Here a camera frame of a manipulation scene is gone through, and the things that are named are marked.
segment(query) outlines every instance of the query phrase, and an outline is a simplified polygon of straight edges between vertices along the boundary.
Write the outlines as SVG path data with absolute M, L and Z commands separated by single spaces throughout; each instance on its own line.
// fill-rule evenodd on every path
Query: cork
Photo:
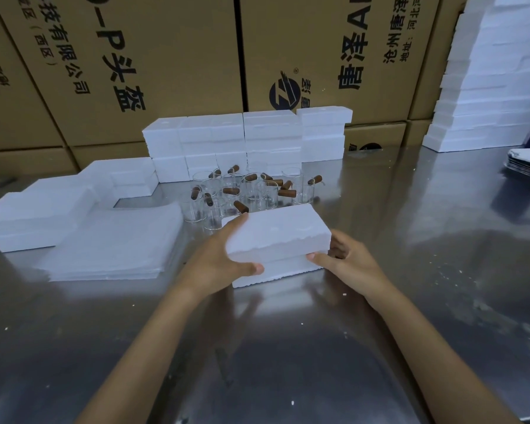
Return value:
M 198 198 L 198 193 L 199 192 L 200 192 L 200 187 L 198 187 L 198 186 L 193 187 L 193 190 L 191 192 L 191 199 L 195 200 L 196 198 Z
M 210 193 L 206 192 L 202 196 L 204 196 L 204 202 L 206 203 L 207 206 L 211 207 L 214 205 L 214 201 L 212 200 L 212 196 L 210 195 Z
M 313 184 L 316 184 L 316 183 L 320 183 L 321 181 L 322 181 L 322 176 L 321 176 L 321 175 L 317 175 L 316 177 L 311 178 L 311 179 L 308 181 L 308 184 L 309 184 L 309 185 L 313 185 Z
M 247 208 L 247 206 L 245 206 L 244 204 L 242 204 L 240 201 L 233 201 L 233 206 L 235 206 L 235 208 L 237 208 L 237 210 L 243 214 L 243 213 L 249 213 L 249 208 Z
M 285 191 L 285 190 L 280 190 L 279 191 L 279 196 L 284 196 L 285 198 L 296 198 L 297 197 L 297 191 Z
M 223 188 L 222 192 L 226 193 L 226 195 L 237 195 L 240 190 L 239 188 Z

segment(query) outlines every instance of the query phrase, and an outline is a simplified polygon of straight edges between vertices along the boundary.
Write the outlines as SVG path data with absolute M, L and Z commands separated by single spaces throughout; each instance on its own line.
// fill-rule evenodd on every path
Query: cardboard box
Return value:
M 354 151 L 399 148 L 405 129 L 405 122 L 346 127 L 344 130 L 345 149 Z
M 428 132 L 428 128 L 432 123 L 431 119 L 426 120 L 407 120 L 406 131 L 403 138 L 402 147 L 422 146 L 424 135 Z
M 242 111 L 233 0 L 0 0 L 0 15 L 70 146 Z
M 67 149 L 0 151 L 0 176 L 51 176 L 76 172 Z
M 0 150 L 63 145 L 61 134 L 0 22 Z
M 438 1 L 240 0 L 249 110 L 406 120 Z
M 409 119 L 429 119 L 440 97 L 440 82 L 444 76 L 458 16 L 467 0 L 440 0 L 432 27 L 416 93 L 410 107 Z
M 95 160 L 148 158 L 149 152 L 145 142 L 107 144 L 103 146 L 82 146 L 71 148 L 74 158 L 81 170 Z

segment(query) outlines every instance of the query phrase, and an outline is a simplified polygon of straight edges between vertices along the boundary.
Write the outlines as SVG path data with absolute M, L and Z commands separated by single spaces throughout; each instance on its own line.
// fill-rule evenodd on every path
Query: shiny metal surface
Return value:
M 367 243 L 473 370 L 530 418 L 530 180 L 500 172 L 507 149 L 418 152 L 305 164 L 326 183 L 314 206 Z M 118 206 L 161 205 L 184 187 L 162 184 Z M 30 269 L 45 250 L 0 253 L 0 423 L 72 422 L 203 238 L 185 224 L 156 280 L 48 283 Z M 320 270 L 202 304 L 150 422 L 328 420 L 428 422 L 383 322 Z

